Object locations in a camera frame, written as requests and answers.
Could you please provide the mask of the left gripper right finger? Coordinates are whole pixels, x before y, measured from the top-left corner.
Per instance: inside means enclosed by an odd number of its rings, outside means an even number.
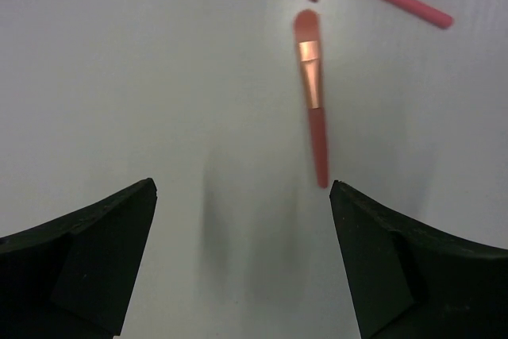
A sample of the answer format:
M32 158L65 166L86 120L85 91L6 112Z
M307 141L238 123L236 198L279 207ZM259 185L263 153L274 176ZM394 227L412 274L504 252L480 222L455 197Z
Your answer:
M505 338L507 251L336 181L330 203L362 338Z

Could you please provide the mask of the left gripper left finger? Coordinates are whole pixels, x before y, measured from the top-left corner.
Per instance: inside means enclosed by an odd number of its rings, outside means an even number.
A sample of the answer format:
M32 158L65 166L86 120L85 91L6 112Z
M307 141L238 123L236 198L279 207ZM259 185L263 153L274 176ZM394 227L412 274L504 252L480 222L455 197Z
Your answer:
M121 334L156 209L143 179L1 239L3 338Z

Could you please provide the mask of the pink lip pencil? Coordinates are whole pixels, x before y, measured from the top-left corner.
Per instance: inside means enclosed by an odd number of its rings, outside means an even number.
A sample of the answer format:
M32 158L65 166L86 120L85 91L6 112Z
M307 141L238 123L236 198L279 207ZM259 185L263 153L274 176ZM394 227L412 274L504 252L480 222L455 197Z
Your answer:
M317 184L329 185L329 154L322 81L322 49L319 15L313 10L299 12L293 22L294 41L300 71L314 159Z

